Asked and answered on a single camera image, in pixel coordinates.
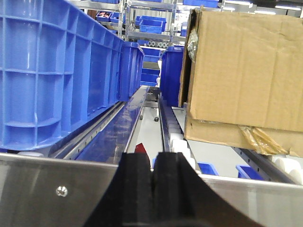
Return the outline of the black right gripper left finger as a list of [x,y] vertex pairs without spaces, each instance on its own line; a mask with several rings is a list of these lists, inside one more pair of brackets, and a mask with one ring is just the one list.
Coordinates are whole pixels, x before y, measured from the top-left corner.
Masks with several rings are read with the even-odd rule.
[[149,227],[152,222],[150,160],[146,153],[123,153],[106,192],[85,227]]

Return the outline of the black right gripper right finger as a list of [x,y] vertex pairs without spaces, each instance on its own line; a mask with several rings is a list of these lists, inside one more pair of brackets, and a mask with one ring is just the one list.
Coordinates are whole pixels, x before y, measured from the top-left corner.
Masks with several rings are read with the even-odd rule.
[[152,180],[154,227],[259,227],[198,176],[182,153],[157,155]]

